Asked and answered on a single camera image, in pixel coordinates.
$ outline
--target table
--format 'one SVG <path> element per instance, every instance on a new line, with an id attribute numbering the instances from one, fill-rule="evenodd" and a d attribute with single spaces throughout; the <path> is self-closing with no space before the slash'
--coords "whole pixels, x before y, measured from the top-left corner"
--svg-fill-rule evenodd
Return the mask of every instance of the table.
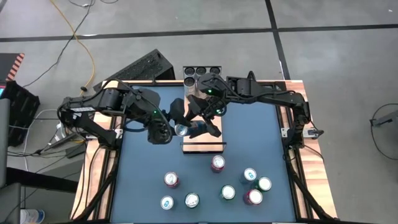
<path id="1" fill-rule="evenodd" d="M 152 81 L 127 81 L 128 83 L 132 83 L 134 85 L 150 85 Z M 295 90 L 297 92 L 300 92 L 303 94 L 303 96 L 306 98 L 305 95 L 305 90 L 304 90 L 304 85 L 302 81 L 269 81 L 269 80 L 264 80 L 262 82 L 275 82 L 278 84 L 282 84 L 286 87 L 288 90 Z M 182 81 L 157 81 L 158 84 L 163 84 L 163 85 L 176 85 L 182 84 Z M 117 85 L 116 82 L 114 83 L 109 83 L 107 87 L 112 87 Z M 288 119 L 287 119 L 287 113 L 285 108 L 281 108 L 280 110 L 281 115 L 282 115 L 282 120 L 283 120 L 283 126 L 288 127 Z M 102 114 L 96 114 L 94 121 L 96 121 L 99 125 L 101 125 L 104 128 L 109 128 L 111 126 L 111 123 L 115 125 L 115 122 L 111 120 L 110 117 L 103 116 Z M 320 148 L 318 145 L 317 140 L 312 140 L 312 139 L 305 139 L 305 144 L 314 148 L 318 152 L 320 152 Z M 78 191 L 76 192 L 76 198 L 75 198 L 75 203 L 73 205 L 73 211 L 76 211 L 76 214 L 74 217 L 77 217 L 85 208 L 85 202 L 87 201 L 86 194 L 87 194 L 87 183 L 88 183 L 88 170 L 89 170 L 89 164 L 91 160 L 93 160 L 93 166 L 91 168 L 91 177 L 90 177 L 90 186 L 89 186 L 89 191 L 88 191 L 88 201 L 90 201 L 95 193 L 98 190 L 98 186 L 100 183 L 100 180 L 103 179 L 104 175 L 106 173 L 109 173 L 110 168 L 114 162 L 114 152 L 106 152 L 105 150 L 99 150 L 98 153 L 96 154 L 95 158 L 93 159 L 93 154 L 98 148 L 98 142 L 97 141 L 91 141 L 88 143 L 87 147 L 87 152 L 86 152 L 86 157 L 85 157 L 85 186 L 84 189 L 82 190 L 82 184 L 83 184 L 83 175 L 80 177 L 79 181 L 79 186 L 78 186 Z M 309 191 L 312 193 L 312 195 L 315 197 L 317 202 L 324 208 L 324 210 L 329 213 L 331 216 L 335 217 L 336 212 L 335 212 L 335 207 L 333 204 L 333 199 L 331 197 L 331 192 L 328 184 L 328 179 L 326 176 L 325 172 L 325 166 L 323 165 L 322 160 L 314 153 L 311 151 L 308 151 L 306 149 L 302 149 L 300 151 L 301 158 L 294 160 L 294 166 L 297 169 L 299 166 L 302 166 L 303 169 L 303 174 L 305 175 L 306 179 L 306 184 L 309 189 Z M 112 203 L 111 198 L 113 198 L 113 189 L 110 190 L 109 188 L 113 188 L 114 186 L 108 187 L 107 191 L 103 195 L 103 199 L 101 201 L 101 205 L 96 209 L 90 216 L 90 218 L 109 218 L 110 217 L 110 210 L 109 208 L 107 209 L 107 205 Z M 298 207 L 299 207 L 299 212 L 300 216 L 302 218 L 306 218 L 306 209 L 305 209 L 305 202 L 304 199 L 299 191 L 297 189 L 297 197 L 298 197 Z"/>

